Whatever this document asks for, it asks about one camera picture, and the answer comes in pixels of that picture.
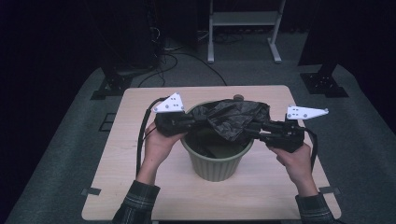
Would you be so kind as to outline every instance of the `metal leg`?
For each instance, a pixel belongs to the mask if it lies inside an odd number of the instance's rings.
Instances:
[[[209,41],[207,44],[207,62],[213,63],[215,61],[213,50],[213,0],[210,0],[210,11],[209,11]]]
[[[273,35],[272,35],[272,37],[269,37],[267,39],[268,44],[271,49],[271,52],[274,56],[275,63],[282,63],[282,60],[280,59],[279,52],[277,51],[277,48],[275,45],[275,41],[276,41],[277,32],[279,31],[280,22],[282,21],[283,9],[285,8],[285,4],[286,4],[286,0],[282,0],[282,2],[280,3],[279,11],[277,12],[276,23],[275,23]]]

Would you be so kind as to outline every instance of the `white metal stand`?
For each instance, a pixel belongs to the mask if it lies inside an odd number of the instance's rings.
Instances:
[[[274,32],[267,39],[270,50],[274,56],[275,63],[281,63],[279,52],[276,48],[276,36],[279,31],[279,25],[282,20],[283,8],[286,0],[282,0],[278,11],[264,12],[214,12],[213,0],[210,0],[209,11],[209,43],[207,46],[207,61],[215,61],[213,48],[213,27],[214,26],[231,26],[231,25],[274,25]]]

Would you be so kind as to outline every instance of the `hand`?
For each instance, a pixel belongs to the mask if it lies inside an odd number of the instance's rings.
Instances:
[[[185,134],[180,133],[170,137],[163,136],[152,122],[145,131],[145,159],[136,180],[145,184],[154,185],[158,167],[169,156],[173,145]]]
[[[318,190],[311,171],[311,147],[303,144],[302,147],[289,153],[280,148],[270,147],[276,154],[277,160],[286,167],[290,180],[296,185],[302,197],[318,194]]]

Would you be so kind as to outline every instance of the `plaid shirt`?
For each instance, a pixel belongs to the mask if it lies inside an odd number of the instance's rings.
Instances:
[[[151,224],[151,212],[160,188],[134,181],[120,209],[113,218],[114,224]],[[342,223],[334,219],[329,206],[320,193],[301,198],[296,196],[304,224]]]

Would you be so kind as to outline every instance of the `gray carpet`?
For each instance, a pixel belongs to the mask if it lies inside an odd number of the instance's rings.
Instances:
[[[231,45],[215,45],[215,63],[228,85],[286,85],[297,105],[329,108],[330,114],[305,121],[318,135],[318,156],[335,188],[345,223],[396,223],[396,136],[368,99],[356,79],[338,66],[333,73],[348,98],[310,95],[299,74],[317,72],[318,66],[298,67],[306,34],[279,34],[276,41],[282,64],[275,64],[263,35],[244,35]],[[170,43],[169,48],[178,43]],[[206,60],[206,45],[197,51],[182,49]],[[219,76],[204,63],[186,54],[173,54],[177,66],[163,73],[165,87],[222,86]],[[162,56],[162,70],[175,59]],[[136,77],[132,88],[150,74]],[[24,193],[7,223],[108,223],[85,221],[81,191],[91,186],[108,133],[98,132],[107,113],[117,112],[120,96],[90,100],[104,79],[97,69],[87,79],[53,136]],[[153,76],[141,87],[161,87]]]

